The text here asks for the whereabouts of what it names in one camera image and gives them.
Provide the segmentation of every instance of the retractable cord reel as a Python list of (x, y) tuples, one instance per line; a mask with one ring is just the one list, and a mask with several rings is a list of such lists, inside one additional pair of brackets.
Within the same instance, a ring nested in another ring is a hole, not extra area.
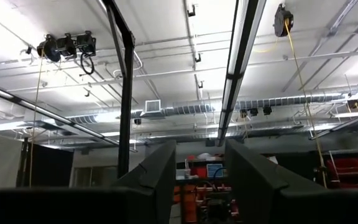
[[(40, 57), (44, 56), (53, 62), (59, 62), (61, 56), (66, 60), (76, 59), (77, 49), (82, 52), (80, 60), (82, 69), (87, 75), (91, 75), (94, 72), (91, 57), (96, 56), (96, 38), (92, 37), (91, 31), (85, 31), (84, 34), (79, 35), (65, 34), (64, 37), (59, 39), (47, 34), (45, 41), (41, 42), (37, 47), (37, 52)], [(91, 62), (90, 72), (83, 66), (85, 58), (88, 58)]]
[(279, 4), (274, 17), (274, 33), (277, 37), (286, 37), (288, 35), (285, 28), (285, 21), (289, 20), (288, 30), (291, 32), (293, 26), (293, 14), (285, 10), (284, 4)]

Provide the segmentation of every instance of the hose reel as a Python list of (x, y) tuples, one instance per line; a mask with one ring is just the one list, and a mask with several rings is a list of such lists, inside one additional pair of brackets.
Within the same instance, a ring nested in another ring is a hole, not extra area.
[[(61, 56), (66, 60), (76, 59), (77, 49), (82, 52), (80, 58), (82, 69), (87, 75), (91, 75), (94, 72), (94, 64), (91, 57), (96, 56), (96, 38), (92, 37), (91, 31), (85, 31), (84, 34), (78, 35), (67, 33), (59, 39), (55, 39), (51, 34), (47, 34), (45, 41), (41, 42), (37, 47), (37, 52), (40, 57), (44, 56), (53, 62), (59, 62)], [(88, 58), (91, 62), (90, 72), (85, 70), (83, 66), (85, 58)]]

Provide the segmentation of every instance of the ductwork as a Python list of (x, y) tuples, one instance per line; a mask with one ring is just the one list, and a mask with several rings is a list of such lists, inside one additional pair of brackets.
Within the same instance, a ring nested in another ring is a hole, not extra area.
[[(315, 128), (319, 130), (329, 129), (331, 126), (337, 126), (340, 122), (331, 122), (331, 123), (318, 123)], [(259, 138), (259, 137), (269, 137), (269, 136), (281, 136), (281, 135), (291, 135), (291, 134), (301, 134), (308, 133), (313, 129), (310, 125), (302, 124), (293, 124), (291, 122), (281, 122), (276, 123), (265, 123), (259, 124), (257, 127), (247, 130), (248, 138)], [(353, 125), (348, 131), (358, 131), (358, 123)], [(200, 129), (197, 132), (194, 132), (192, 129), (182, 129), (179, 131), (160, 131), (153, 133), (152, 136), (147, 134), (133, 134), (131, 136), (132, 143), (136, 144), (152, 144), (152, 143), (161, 143), (174, 139), (178, 142), (192, 142), (200, 141), (202, 139), (216, 139), (218, 135), (217, 128), (211, 129)], [(237, 127), (228, 127), (226, 134), (227, 138), (242, 138), (244, 135), (243, 129), (238, 129)], [(38, 138), (36, 140), (37, 144), (42, 144), (43, 142), (50, 142), (51, 144), (56, 144), (54, 147), (61, 148), (75, 148), (79, 149), (82, 147), (96, 149), (99, 147), (111, 147), (107, 144), (101, 142), (92, 141), (84, 136), (59, 136), (52, 138)]]
[[(277, 98), (264, 98), (250, 100), (249, 97), (240, 97), (236, 101), (234, 109), (249, 110), (252, 108), (264, 108), (269, 106), (288, 106), (288, 105), (302, 105), (304, 103), (327, 103), (327, 102), (341, 102), (347, 100), (358, 100), (358, 86), (352, 86), (352, 93), (349, 96), (349, 87), (330, 88), (325, 90), (311, 91), (305, 98), (303, 95), (290, 95)], [(215, 100), (200, 100), (173, 103), (172, 106), (164, 107), (160, 113), (144, 113), (143, 110), (132, 111), (132, 119), (161, 119), (165, 116), (175, 115), (189, 115), (189, 114), (203, 114), (220, 112), (222, 107), (222, 99)], [(79, 124), (94, 124), (100, 122), (98, 116), (111, 116), (112, 118), (119, 117), (119, 109), (116, 112), (108, 112), (102, 114), (91, 114), (84, 116), (75, 116), (69, 118), (70, 120)]]

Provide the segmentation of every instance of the yellow cable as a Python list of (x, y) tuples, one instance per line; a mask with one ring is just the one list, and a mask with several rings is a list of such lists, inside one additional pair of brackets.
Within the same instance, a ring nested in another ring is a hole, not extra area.
[(246, 139), (248, 140), (248, 129), (247, 129), (247, 122), (246, 122), (246, 118), (243, 118), (244, 119), (244, 126), (246, 127)]
[(42, 49), (41, 53), (41, 64), (40, 64), (40, 72), (38, 75), (38, 84), (37, 84), (37, 91), (35, 93), (35, 107), (34, 107), (34, 119), (32, 123), (32, 134), (31, 134), (31, 147), (30, 147), (30, 175), (29, 175), (29, 187), (31, 187), (32, 183), (32, 157), (33, 157), (33, 149), (34, 149), (34, 136), (35, 136), (35, 119), (37, 117), (37, 103), (38, 103), (38, 94), (40, 90), (40, 83), (41, 83), (41, 74), (42, 74), (42, 59), (44, 58), (44, 50)]
[[(297, 73), (298, 73), (298, 76), (299, 76), (299, 81), (301, 83), (301, 86), (302, 86), (302, 91), (303, 91), (303, 95), (305, 96), (305, 100), (306, 100), (306, 103), (305, 105), (303, 105), (305, 107), (305, 111), (306, 111), (306, 114), (309, 113), (309, 117), (310, 117), (310, 123), (311, 123), (311, 126), (313, 128), (313, 134), (314, 136), (317, 135), (317, 132), (316, 132), (316, 128), (314, 126), (314, 121), (313, 121), (313, 116), (311, 115), (311, 112), (310, 112), (310, 106), (309, 106), (309, 102), (307, 100), (307, 95), (306, 95), (306, 91), (305, 91), (305, 85), (303, 84), (303, 80), (302, 80), (302, 76), (301, 76), (301, 71), (299, 69), (299, 65), (298, 65), (298, 61), (296, 59), (296, 53), (295, 53), (295, 49), (294, 49), (294, 46), (293, 46), (293, 43), (292, 43), (292, 38), (291, 38), (291, 34), (290, 34), (290, 30), (288, 29), (288, 25), (290, 23), (290, 20), (289, 19), (285, 19), (285, 28), (287, 30), (287, 33), (288, 33), (288, 38), (290, 39), (290, 45), (291, 45), (291, 49), (292, 49), (292, 54), (293, 54), (293, 58), (295, 59), (295, 64), (296, 64), (296, 70), (297, 70)], [(316, 138), (316, 145), (317, 145), (317, 150), (318, 150), (318, 154), (319, 154), (319, 157), (320, 157), (320, 164), (321, 164), (321, 167), (324, 167), (324, 159), (323, 159), (323, 154), (322, 154), (322, 149), (321, 149), (321, 145), (320, 145), (320, 141), (319, 141), (319, 138), (317, 137)], [(327, 187), (327, 183), (326, 183), (326, 177), (325, 177), (325, 172), (323, 171), (323, 183), (324, 183), (324, 187)]]
[(266, 50), (252, 50), (253, 52), (256, 53), (267, 53), (267, 52), (271, 52), (272, 50), (276, 49), (277, 46), (277, 42), (278, 42), (278, 37), (276, 37), (276, 42), (274, 43), (273, 47), (266, 49)]

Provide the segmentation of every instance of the blue sign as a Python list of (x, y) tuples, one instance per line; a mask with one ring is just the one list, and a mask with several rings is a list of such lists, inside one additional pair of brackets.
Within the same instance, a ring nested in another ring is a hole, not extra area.
[[(223, 167), (222, 164), (207, 164), (206, 165), (207, 176), (214, 177), (216, 170), (218, 170), (219, 168), (222, 168), (222, 167)], [(223, 177), (223, 169), (220, 169), (219, 171), (217, 171), (215, 177)]]

